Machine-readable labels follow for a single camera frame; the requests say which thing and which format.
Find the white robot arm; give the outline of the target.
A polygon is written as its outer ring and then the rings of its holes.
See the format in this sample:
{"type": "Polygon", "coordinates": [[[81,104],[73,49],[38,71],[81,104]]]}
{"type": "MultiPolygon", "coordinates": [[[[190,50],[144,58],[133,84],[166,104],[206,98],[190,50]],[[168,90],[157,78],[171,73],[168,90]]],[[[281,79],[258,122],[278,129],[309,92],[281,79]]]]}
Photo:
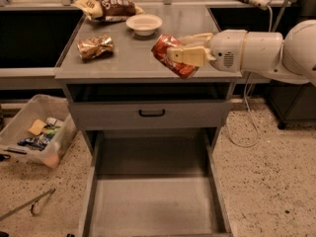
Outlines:
{"type": "Polygon", "coordinates": [[[316,85],[316,21],[303,21],[285,36],[246,30],[187,36],[167,49],[167,57],[186,65],[209,64],[229,73],[252,72],[280,82],[316,85]]]}

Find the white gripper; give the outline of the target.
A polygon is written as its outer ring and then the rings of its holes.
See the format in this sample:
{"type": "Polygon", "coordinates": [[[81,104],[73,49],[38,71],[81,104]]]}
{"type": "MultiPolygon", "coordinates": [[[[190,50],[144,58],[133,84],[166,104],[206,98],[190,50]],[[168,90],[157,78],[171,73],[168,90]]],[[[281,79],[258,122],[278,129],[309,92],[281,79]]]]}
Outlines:
{"type": "Polygon", "coordinates": [[[219,71],[239,72],[247,33],[245,30],[225,30],[216,35],[204,33],[179,37],[178,41],[188,46],[169,47],[167,57],[191,66],[202,67],[210,63],[219,71]]]}

